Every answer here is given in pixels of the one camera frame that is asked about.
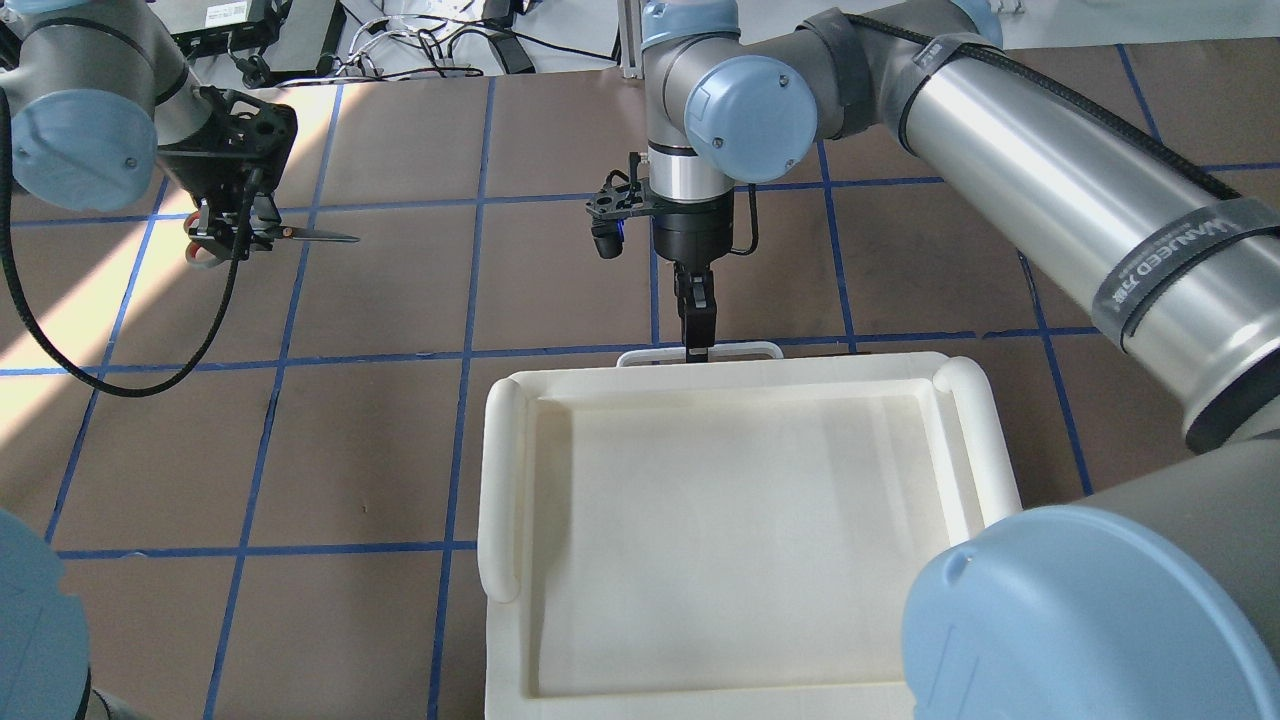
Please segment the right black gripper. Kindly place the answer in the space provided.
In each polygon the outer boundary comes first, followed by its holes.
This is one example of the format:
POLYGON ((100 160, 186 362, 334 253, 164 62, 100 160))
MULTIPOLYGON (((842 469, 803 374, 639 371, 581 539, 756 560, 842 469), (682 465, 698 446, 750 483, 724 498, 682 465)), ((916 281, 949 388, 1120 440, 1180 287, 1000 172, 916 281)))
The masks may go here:
POLYGON ((733 247, 733 200, 675 204, 652 218, 655 252, 675 264, 675 296, 686 348, 716 345, 717 302, 709 265, 733 247), (708 266, 708 268, 690 268, 708 266))

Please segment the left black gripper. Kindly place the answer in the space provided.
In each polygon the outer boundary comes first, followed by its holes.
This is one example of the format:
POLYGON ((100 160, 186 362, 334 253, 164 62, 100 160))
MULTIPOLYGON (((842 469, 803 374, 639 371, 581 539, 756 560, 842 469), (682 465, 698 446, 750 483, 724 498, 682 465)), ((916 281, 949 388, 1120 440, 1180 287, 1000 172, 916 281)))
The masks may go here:
POLYGON ((244 260, 271 252, 285 228, 275 191, 285 169, 284 155, 177 155, 175 182, 189 195, 195 211, 183 224, 187 263, 244 260), (248 238, 236 251, 236 237, 248 238))

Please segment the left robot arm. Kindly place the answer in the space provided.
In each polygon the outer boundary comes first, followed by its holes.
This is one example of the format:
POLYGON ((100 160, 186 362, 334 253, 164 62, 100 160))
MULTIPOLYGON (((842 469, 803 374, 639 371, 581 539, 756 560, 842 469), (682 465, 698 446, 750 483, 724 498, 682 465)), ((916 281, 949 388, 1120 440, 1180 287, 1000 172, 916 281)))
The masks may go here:
MULTIPOLYGON (((3 74, 3 277, 32 340, 104 395, 147 398, 191 374, 206 338, 174 375, 115 386, 72 361, 40 327, 20 283, 12 190, 74 211, 114 211, 142 196, 155 167, 195 204, 193 250, 229 266, 212 320, 219 331, 250 254, 273 246, 275 191, 294 145, 292 108, 201 83, 143 1, 8 1, 17 67, 3 74)), ((93 688, 82 602, 61 591, 64 566, 45 539, 3 514, 3 716, 127 719, 93 688)))

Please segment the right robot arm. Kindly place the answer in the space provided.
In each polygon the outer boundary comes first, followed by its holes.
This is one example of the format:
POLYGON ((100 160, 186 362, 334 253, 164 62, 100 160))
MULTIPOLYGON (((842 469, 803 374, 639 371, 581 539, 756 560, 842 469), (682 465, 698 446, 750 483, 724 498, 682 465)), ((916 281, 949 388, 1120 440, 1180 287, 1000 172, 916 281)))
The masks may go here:
POLYGON ((1000 47, 984 1, 832 9, 759 44, 733 1, 648 1, 652 190, 724 232, 736 183, 873 123, 1184 411, 1192 457, 1030 509, 915 579, 918 719, 1277 716, 1277 211, 1000 47))

